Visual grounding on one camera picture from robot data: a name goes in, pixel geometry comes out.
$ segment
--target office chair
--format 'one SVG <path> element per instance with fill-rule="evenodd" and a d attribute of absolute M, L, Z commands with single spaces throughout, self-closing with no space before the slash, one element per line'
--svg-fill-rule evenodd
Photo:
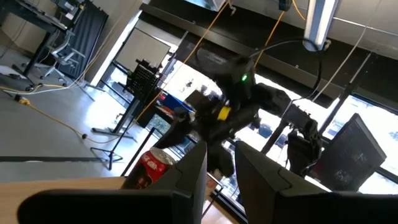
<path fill-rule="evenodd" d="M 40 79 L 45 79 L 47 76 L 49 76 L 51 73 L 55 72 L 60 76 L 60 81 L 63 80 L 65 83 L 63 83 L 63 86 L 66 86 L 68 81 L 65 79 L 65 75 L 60 72 L 57 69 L 57 65 L 70 65 L 71 67 L 76 67 L 76 65 L 79 64 L 78 61 L 72 59 L 72 57 L 77 54 L 81 57 L 85 57 L 85 55 L 83 55 L 82 53 L 80 53 L 79 51 L 77 51 L 76 49 L 70 48 L 70 53 L 66 53 L 66 47 L 68 47 L 70 38 L 74 36 L 74 34 L 72 32 L 70 32 L 69 30 L 67 31 L 67 34 L 65 36 L 65 40 L 63 41 L 63 43 L 61 45 L 59 45 L 57 48 L 53 48 L 52 46 L 47 46 L 47 48 L 50 50 L 50 53 L 53 55 L 55 62 L 53 65 L 45 65 L 45 64 L 41 64 L 41 63 L 36 63 L 34 65 L 34 67 L 36 68 L 48 68 L 48 70 L 46 71 L 46 73 L 42 76 L 40 76 Z"/>

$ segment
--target wooden table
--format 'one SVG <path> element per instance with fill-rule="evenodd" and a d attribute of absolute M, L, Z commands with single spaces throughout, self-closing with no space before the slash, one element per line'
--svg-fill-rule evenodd
<path fill-rule="evenodd" d="M 18 206 L 29 196 L 50 189 L 119 189 L 124 177 L 103 177 L 91 179 L 49 180 L 0 184 L 0 223 L 18 223 Z M 238 223 L 217 204 L 213 204 L 203 217 L 202 223 Z"/>

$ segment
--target gray concrete floor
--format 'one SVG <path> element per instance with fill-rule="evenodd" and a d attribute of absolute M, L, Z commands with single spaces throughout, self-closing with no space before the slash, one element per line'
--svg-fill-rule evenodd
<path fill-rule="evenodd" d="M 0 65 L 11 66 L 13 63 L 28 61 L 19 52 L 10 49 L 0 59 Z M 50 76 L 39 80 L 40 71 L 34 69 L 30 75 L 35 83 L 57 83 L 58 78 Z M 15 81 L 15 86 L 23 88 L 23 81 Z M 107 93 L 86 89 L 94 101 L 81 89 L 53 91 L 36 95 L 27 95 L 38 109 L 73 126 L 96 141 L 107 141 L 114 138 L 104 134 L 95 134 L 91 128 L 106 128 L 115 125 L 116 115 L 124 108 Z M 14 101 L 9 95 L 0 91 L 0 157 L 1 156 L 53 156 L 53 157 L 94 157 L 90 147 L 112 149 L 116 141 L 107 144 L 96 144 L 82 140 L 71 129 L 41 115 L 28 106 Z M 118 176 L 136 152 L 147 135 L 147 130 L 134 126 L 130 133 L 136 137 L 123 139 L 116 153 L 124 159 L 114 164 L 111 171 L 101 163 L 95 162 L 0 162 L 0 182 L 28 180 L 50 180 L 79 177 Z M 155 143 L 151 138 L 148 148 Z"/>

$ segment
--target green led light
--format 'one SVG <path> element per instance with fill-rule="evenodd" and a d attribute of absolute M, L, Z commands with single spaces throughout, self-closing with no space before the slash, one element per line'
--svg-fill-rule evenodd
<path fill-rule="evenodd" d="M 243 76 L 242 76 L 242 81 L 245 81 L 247 78 L 248 78 L 248 75 L 246 75 L 246 74 L 243 75 Z"/>

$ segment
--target red soda can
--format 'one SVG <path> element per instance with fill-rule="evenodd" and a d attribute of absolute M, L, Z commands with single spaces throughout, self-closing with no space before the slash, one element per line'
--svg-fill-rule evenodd
<path fill-rule="evenodd" d="M 121 188 L 144 189 L 159 180 L 175 163 L 165 151 L 152 147 L 139 158 Z"/>

